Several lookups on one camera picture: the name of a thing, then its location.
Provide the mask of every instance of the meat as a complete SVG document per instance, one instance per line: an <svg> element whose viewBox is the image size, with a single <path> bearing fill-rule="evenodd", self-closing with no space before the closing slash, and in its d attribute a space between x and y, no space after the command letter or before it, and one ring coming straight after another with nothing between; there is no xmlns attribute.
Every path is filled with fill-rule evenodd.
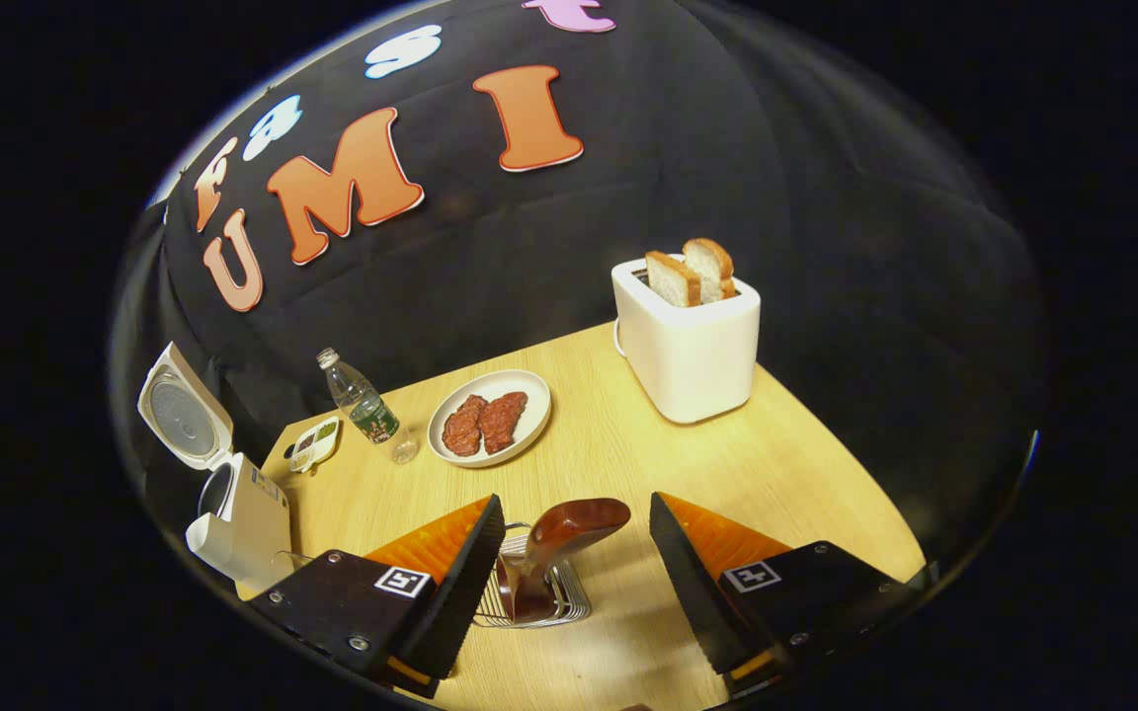
<svg viewBox="0 0 1138 711"><path fill-rule="evenodd" d="M526 402L529 402L529 396L525 392L508 392L484 406L480 428L486 437L487 454L501 452L512 445L512 432L516 431L520 413L525 413Z"/></svg>
<svg viewBox="0 0 1138 711"><path fill-rule="evenodd" d="M483 441L483 431L477 427L477 420L486 405L488 404L483 396L469 395L468 400L446 417L446 424L442 429L442 443L446 445L446 449L460 456L477 454Z"/></svg>

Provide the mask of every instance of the open lid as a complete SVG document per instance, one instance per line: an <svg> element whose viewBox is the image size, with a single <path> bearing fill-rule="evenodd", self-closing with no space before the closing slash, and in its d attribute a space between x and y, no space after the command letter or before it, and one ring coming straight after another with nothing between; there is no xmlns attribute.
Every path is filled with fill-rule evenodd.
<svg viewBox="0 0 1138 711"><path fill-rule="evenodd" d="M139 391L139 414L192 469L213 469L231 454L231 415L183 359L173 341Z"/></svg>

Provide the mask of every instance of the white toaster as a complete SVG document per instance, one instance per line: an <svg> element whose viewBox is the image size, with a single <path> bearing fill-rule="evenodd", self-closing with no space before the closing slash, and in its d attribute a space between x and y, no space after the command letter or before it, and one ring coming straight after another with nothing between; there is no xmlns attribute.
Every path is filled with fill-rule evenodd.
<svg viewBox="0 0 1138 711"><path fill-rule="evenodd" d="M648 287L642 258L613 266L612 278L615 346L665 419L696 423L749 400L761 312L753 288L733 279L736 296L678 307Z"/></svg>

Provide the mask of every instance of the black fabric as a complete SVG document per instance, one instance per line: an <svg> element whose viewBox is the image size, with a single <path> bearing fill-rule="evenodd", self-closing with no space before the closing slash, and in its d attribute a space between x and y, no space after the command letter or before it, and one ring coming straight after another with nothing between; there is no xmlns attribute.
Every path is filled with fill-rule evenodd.
<svg viewBox="0 0 1138 711"><path fill-rule="evenodd" d="M966 552L1011 489L1044 395L1033 270L998 199L916 108L798 33L701 0L615 3L610 17L617 31L578 34L510 3L444 3L236 118L178 182L166 224L145 220L131 248L109 374L132 454L170 456L131 394L171 339L261 462L283 424L331 407L323 347L391 390L615 319L611 266L703 235L760 292L764 367L876 477L930 559ZM444 27L437 53L363 76L376 44L430 23ZM586 152L509 174L493 100L471 82L523 64L560 71L551 92ZM294 93L297 126L244 162L249 129ZM354 221L295 266L266 179L295 156L330 170L345 126L385 107L424 201L374 229ZM233 135L221 202L196 234L196 176ZM236 208L266 284L245 314L201 262ZM224 256L241 280L229 243ZM163 489L195 482L160 477Z"/></svg>

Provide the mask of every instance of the bottle cap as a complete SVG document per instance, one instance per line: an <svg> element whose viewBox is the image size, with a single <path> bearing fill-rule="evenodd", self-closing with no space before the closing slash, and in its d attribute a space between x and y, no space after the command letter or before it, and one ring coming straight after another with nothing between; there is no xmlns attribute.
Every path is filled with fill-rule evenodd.
<svg viewBox="0 0 1138 711"><path fill-rule="evenodd" d="M332 367L336 361L340 361L340 356L331 348L320 350L315 358L319 361L319 367L324 371Z"/></svg>

